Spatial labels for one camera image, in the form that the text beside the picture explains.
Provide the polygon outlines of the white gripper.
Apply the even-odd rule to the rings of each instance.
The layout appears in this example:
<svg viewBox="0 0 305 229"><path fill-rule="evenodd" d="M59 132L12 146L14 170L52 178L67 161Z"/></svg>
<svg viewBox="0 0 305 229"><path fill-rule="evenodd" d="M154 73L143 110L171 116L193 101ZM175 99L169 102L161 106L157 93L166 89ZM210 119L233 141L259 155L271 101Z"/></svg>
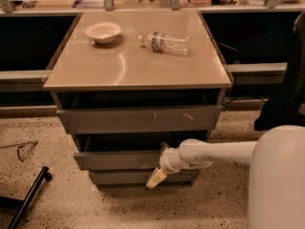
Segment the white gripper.
<svg viewBox="0 0 305 229"><path fill-rule="evenodd" d="M159 166L161 169L155 168L146 183L146 186L150 189L165 180L167 174L172 175L182 170L205 169L214 164L208 157L201 157L197 151L172 148L165 142L161 142L160 154Z"/></svg>

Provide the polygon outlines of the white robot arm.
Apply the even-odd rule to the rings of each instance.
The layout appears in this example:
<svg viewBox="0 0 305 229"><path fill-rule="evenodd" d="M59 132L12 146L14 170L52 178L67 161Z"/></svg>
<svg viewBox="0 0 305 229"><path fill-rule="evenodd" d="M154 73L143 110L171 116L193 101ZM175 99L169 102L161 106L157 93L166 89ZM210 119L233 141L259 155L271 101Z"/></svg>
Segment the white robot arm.
<svg viewBox="0 0 305 229"><path fill-rule="evenodd" d="M159 166L147 181L149 188L169 175L216 162L249 166L248 229L305 229L304 127L275 127L257 141L186 139L176 148L162 148Z"/></svg>

